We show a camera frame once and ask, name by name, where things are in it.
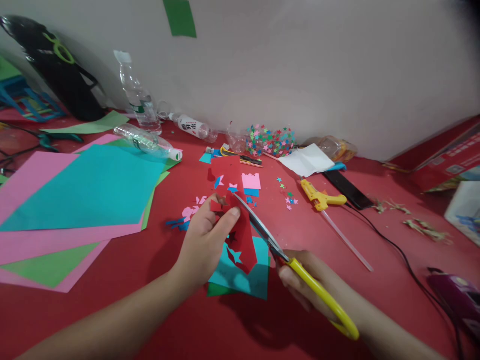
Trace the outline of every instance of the white paper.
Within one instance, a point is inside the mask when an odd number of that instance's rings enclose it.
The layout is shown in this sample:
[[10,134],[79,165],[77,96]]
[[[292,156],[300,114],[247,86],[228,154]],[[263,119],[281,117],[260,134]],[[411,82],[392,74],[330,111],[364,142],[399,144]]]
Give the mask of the white paper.
[[335,164],[316,144],[298,149],[278,160],[297,175],[308,178],[314,173],[323,173]]

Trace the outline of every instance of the glue gun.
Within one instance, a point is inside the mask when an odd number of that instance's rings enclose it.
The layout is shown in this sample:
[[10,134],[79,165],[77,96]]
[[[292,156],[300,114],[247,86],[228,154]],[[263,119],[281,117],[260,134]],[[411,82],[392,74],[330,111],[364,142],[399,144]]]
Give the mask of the glue gun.
[[319,212],[326,210],[330,205],[344,205],[347,203],[347,198],[343,195],[329,196],[326,191],[317,191],[311,182],[303,179],[301,182],[303,191],[308,196],[308,199],[315,204],[315,209]]

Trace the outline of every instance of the hand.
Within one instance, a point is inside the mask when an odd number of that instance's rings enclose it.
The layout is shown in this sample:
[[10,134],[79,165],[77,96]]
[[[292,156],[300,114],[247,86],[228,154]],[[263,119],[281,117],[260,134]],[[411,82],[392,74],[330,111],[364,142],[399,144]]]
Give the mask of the hand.
[[234,207],[215,224],[215,213],[210,202],[226,205],[218,194],[210,196],[193,216],[186,232],[180,255],[172,272],[179,282],[186,282],[192,290],[205,284],[214,274],[220,262],[224,242],[240,218],[240,209]]
[[[373,305],[348,286],[327,264],[311,252],[285,250],[285,254],[289,258],[296,258],[305,270],[323,285],[359,329],[363,326],[362,324],[368,318],[368,314],[371,314],[375,309]],[[339,322],[337,316],[322,299],[289,266],[280,268],[278,274],[283,285],[306,311],[309,312],[315,308],[329,320]]]

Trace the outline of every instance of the clear plastic bottle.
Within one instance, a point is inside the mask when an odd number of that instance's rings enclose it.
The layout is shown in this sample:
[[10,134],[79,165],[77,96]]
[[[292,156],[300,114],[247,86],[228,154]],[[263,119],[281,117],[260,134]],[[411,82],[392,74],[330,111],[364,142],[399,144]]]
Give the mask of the clear plastic bottle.
[[152,102],[150,93],[142,87],[132,68],[132,57],[128,52],[113,51],[120,63],[120,79],[126,97],[135,111],[140,127],[149,133],[160,136],[162,125]]
[[171,113],[169,119],[172,120],[179,129],[194,137],[205,140],[207,143],[213,144],[219,137],[218,130],[211,128],[206,123],[192,119],[187,115]]
[[113,132],[146,154],[160,159],[182,160],[182,152],[175,149],[167,140],[141,128],[127,123],[116,127]]

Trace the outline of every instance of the black phone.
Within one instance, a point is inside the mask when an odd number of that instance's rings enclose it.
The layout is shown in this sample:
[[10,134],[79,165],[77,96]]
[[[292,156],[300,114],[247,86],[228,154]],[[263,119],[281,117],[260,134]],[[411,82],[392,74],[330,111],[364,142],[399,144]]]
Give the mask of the black phone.
[[375,204],[370,201],[355,185],[347,180],[340,171],[326,171],[323,175],[359,210],[368,209]]

